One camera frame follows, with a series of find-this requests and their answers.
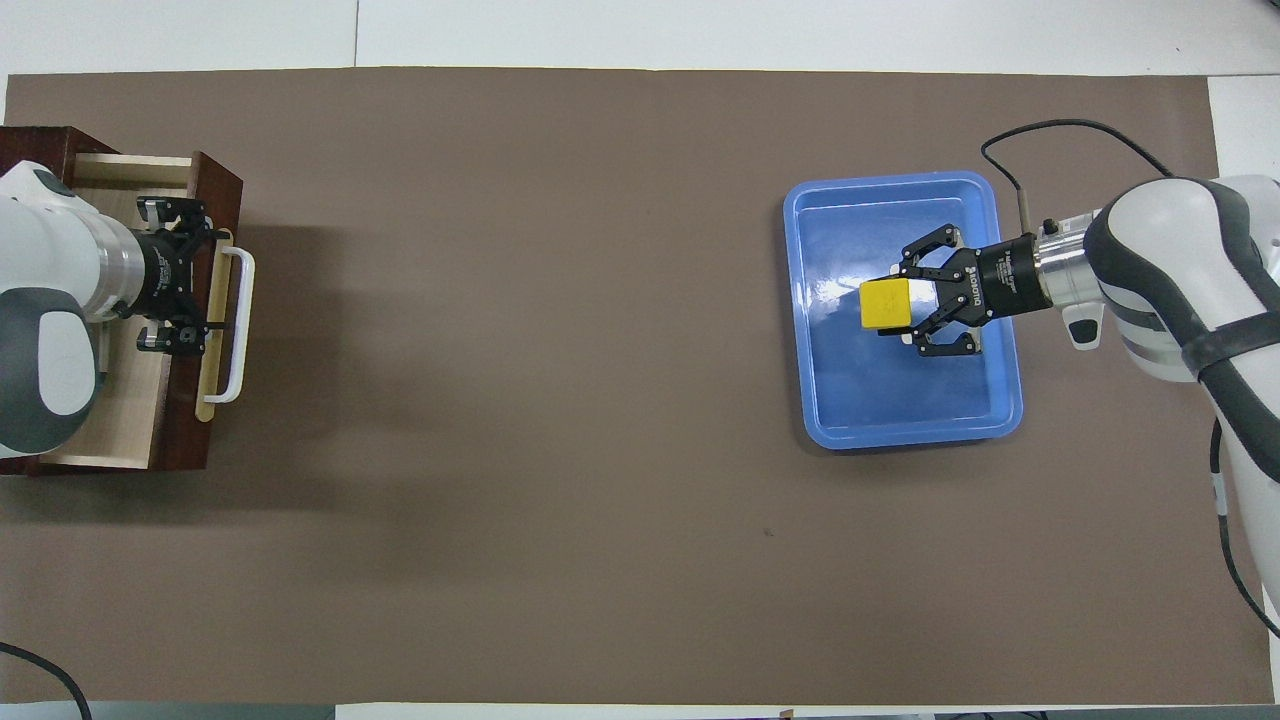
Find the yellow block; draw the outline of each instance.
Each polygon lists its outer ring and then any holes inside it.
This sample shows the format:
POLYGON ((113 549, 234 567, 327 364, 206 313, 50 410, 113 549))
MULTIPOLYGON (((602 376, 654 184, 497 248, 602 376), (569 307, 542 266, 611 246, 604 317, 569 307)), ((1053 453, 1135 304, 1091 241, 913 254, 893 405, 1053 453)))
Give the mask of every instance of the yellow block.
POLYGON ((868 281, 858 288, 864 328, 881 331, 911 324, 911 293, 908 282, 906 278, 868 281))

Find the blue tray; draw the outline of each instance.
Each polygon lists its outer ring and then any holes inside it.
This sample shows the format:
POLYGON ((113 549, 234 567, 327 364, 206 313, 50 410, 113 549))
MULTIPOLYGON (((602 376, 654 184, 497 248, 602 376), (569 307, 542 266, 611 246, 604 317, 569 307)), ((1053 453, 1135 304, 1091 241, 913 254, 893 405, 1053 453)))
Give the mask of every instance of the blue tray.
MULTIPOLYGON (((972 247, 1000 242, 986 179, 947 172, 806 182, 787 193, 782 215, 800 402, 814 442, 849 450, 972 441, 1018 427, 1023 388, 1009 318, 983 328, 979 355, 920 357, 896 337, 864 331, 858 302, 859 284, 888 274, 902 246, 938 225, 954 223, 972 247)), ((925 260, 937 265, 947 254, 925 260)), ((928 311, 924 302, 913 310, 928 311)))

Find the black cable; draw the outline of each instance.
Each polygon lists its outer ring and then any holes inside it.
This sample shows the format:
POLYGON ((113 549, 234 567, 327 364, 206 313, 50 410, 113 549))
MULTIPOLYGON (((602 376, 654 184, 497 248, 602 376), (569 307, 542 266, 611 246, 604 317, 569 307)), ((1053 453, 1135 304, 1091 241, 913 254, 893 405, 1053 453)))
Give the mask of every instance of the black cable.
POLYGON ((1235 583, 1235 589, 1240 591, 1244 602, 1249 603, 1249 610, 1262 620, 1262 624, 1271 630, 1271 634, 1280 638, 1280 628, 1267 618, 1267 614, 1258 606, 1258 602, 1249 594, 1249 588, 1244 587, 1240 571, 1235 568, 1235 559, 1231 557, 1231 536, 1226 527, 1226 486, 1222 483, 1221 465, 1222 424, 1215 418, 1213 432, 1208 438, 1208 471, 1213 477, 1213 496, 1217 498, 1217 537, 1222 543, 1222 559, 1226 560, 1226 571, 1235 583))
POLYGON ((1134 152, 1140 155, 1142 159, 1149 163, 1152 168, 1156 168, 1156 172, 1158 172, 1160 174, 1165 176, 1166 178, 1174 177, 1174 173, 1170 172, 1170 169, 1165 167, 1164 163, 1157 160, 1156 156, 1148 152, 1143 146, 1138 145, 1133 140, 1129 140, 1129 137, 1125 133, 1117 131, 1116 128, 1107 124, 1102 124, 1097 120, 1085 120, 1082 118, 1057 118, 1053 120, 1041 120, 1038 123, 1030 123, 1028 126, 1020 126, 1014 129, 1005 131, 997 135, 996 137, 992 137, 987 142, 983 142, 979 151, 982 152, 982 156, 986 158, 988 163, 995 165, 995 168, 1000 170, 1000 174, 1009 178, 1010 184, 1014 186, 1014 192, 1018 195, 1018 220, 1019 223, 1021 223, 1024 233, 1032 232, 1032 215, 1030 215, 1030 209, 1027 205, 1027 192, 1023 190, 1021 183, 1018 182, 1018 178, 1015 178, 1012 173, 1006 170, 1004 165, 997 163, 996 159, 992 158, 989 152, 987 152, 987 149, 1000 142, 1001 140, 1007 140, 1010 137, 1014 137, 1015 135, 1021 135, 1024 132, 1032 132, 1036 129, 1062 127, 1062 126, 1083 127, 1105 132, 1111 137, 1119 140, 1120 142, 1125 143, 1125 146, 1129 147, 1129 150, 1133 150, 1134 152))
POLYGON ((67 670, 63 670, 54 662, 15 644, 0 642, 0 652, 12 655, 19 660, 26 660, 36 667, 40 667, 41 670, 58 678, 61 684, 67 685, 68 692, 72 693, 72 700, 76 701, 76 708, 81 712, 81 720, 93 720, 93 714, 88 710, 88 701, 84 700, 84 693, 81 692, 79 685, 76 684, 76 680, 72 679, 67 670))

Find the white handle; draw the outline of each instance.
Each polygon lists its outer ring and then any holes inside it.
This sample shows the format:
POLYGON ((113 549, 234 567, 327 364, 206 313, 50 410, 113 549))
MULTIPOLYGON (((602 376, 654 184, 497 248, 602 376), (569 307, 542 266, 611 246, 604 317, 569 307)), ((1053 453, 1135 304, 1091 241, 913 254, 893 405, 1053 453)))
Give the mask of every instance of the white handle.
POLYGON ((225 255, 241 259, 241 288, 236 301, 236 327, 232 336, 232 369, 227 378, 227 389, 218 395, 206 395, 205 402, 230 402, 239 397, 244 384, 244 351, 248 348, 248 319, 253 309, 253 256, 244 249, 228 245, 221 249, 225 255))

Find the open drawer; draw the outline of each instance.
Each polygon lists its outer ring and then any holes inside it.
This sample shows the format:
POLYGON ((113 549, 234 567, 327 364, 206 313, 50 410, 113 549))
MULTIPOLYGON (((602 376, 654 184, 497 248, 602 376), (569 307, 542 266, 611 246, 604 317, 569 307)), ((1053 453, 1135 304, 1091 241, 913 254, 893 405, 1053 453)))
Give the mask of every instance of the open drawer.
MULTIPOLYGON (((242 182, 202 152, 189 158, 120 155, 74 128, 0 128, 0 173, 19 160, 47 167, 99 211, 143 229, 140 195, 198 197, 216 228, 234 233, 242 182)), ((219 246, 228 241, 218 241, 219 246)), ((210 241, 196 254, 193 295, 209 319, 223 319, 229 256, 210 241)), ((0 473, 31 475, 205 466, 215 393, 230 343, 215 331, 201 356, 140 352, 145 318, 105 325, 106 375, 88 419, 52 452, 0 461, 0 473)))

